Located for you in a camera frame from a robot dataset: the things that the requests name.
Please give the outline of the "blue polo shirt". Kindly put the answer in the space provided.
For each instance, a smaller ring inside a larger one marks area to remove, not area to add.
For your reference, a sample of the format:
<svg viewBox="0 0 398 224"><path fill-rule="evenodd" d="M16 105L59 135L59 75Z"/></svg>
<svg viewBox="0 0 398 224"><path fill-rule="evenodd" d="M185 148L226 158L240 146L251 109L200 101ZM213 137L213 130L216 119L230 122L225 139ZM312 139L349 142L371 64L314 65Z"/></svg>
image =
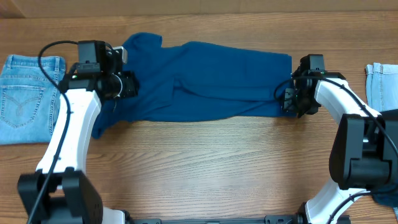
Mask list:
<svg viewBox="0 0 398 224"><path fill-rule="evenodd" d="M274 92L292 73L287 54L205 42L164 47L160 35L145 32L130 36L123 46L128 52L124 69L135 74L139 91L133 98L103 105L92 131L96 139L120 121L284 115Z"/></svg>

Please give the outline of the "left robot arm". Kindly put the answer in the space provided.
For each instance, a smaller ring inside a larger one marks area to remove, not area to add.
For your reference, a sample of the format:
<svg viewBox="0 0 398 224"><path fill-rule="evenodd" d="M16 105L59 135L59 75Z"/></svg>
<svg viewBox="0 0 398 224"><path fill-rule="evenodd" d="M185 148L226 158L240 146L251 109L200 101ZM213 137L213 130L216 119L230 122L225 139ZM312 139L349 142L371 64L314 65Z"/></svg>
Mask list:
<svg viewBox="0 0 398 224"><path fill-rule="evenodd" d="M139 82L123 69L124 47L100 40L76 45L78 61L54 84L60 109L49 146L35 172L20 175L17 190L28 223L132 223L129 212L103 205L86 176L86 158L104 103L137 96Z"/></svg>

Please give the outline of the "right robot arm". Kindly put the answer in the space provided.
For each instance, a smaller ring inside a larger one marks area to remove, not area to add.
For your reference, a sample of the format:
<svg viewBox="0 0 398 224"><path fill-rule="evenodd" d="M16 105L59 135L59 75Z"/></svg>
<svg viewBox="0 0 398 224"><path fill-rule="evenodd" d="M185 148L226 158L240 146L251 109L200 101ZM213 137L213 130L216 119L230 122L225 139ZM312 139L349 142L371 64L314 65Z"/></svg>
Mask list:
<svg viewBox="0 0 398 224"><path fill-rule="evenodd" d="M324 107L338 124L329 157L330 178L295 215L266 217L267 223L350 223L344 212L368 195L397 193L397 113L380 113L354 93L339 72L325 69L323 55L309 54L283 93L282 110L298 117Z"/></svg>

